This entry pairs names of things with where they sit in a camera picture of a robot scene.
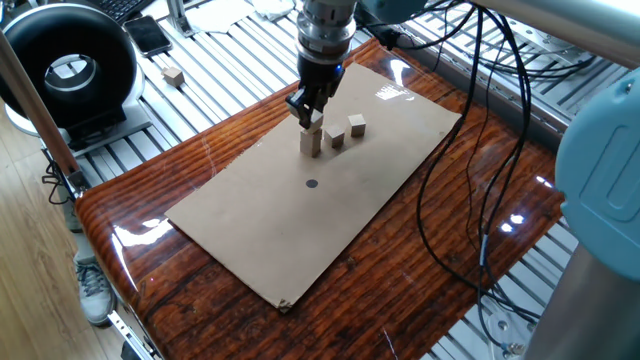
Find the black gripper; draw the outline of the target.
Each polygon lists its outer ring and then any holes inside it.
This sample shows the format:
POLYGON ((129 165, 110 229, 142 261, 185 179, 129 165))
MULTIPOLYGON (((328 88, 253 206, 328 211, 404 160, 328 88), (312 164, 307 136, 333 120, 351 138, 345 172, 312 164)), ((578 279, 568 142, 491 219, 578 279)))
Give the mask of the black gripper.
POLYGON ((309 107, 308 99, 314 99, 313 108, 323 113, 329 98, 337 92, 344 75, 344 67, 342 63, 316 63, 299 55, 298 73, 300 89, 289 94, 285 102, 290 113, 298 119, 299 125, 309 129, 312 109, 309 107))

